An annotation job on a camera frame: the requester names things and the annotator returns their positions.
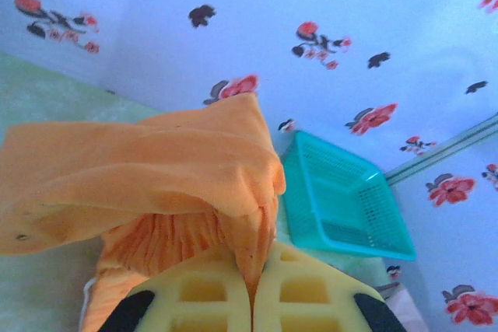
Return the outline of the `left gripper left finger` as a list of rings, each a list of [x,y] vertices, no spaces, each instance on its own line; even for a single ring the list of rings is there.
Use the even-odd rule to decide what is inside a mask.
[[[135,286],[101,331],[251,331],[245,282],[224,246],[206,250]]]

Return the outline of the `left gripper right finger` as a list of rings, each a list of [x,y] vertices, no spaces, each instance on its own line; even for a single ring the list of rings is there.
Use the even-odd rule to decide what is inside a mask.
[[[259,332],[396,332],[402,323],[372,287],[275,242],[254,297]]]

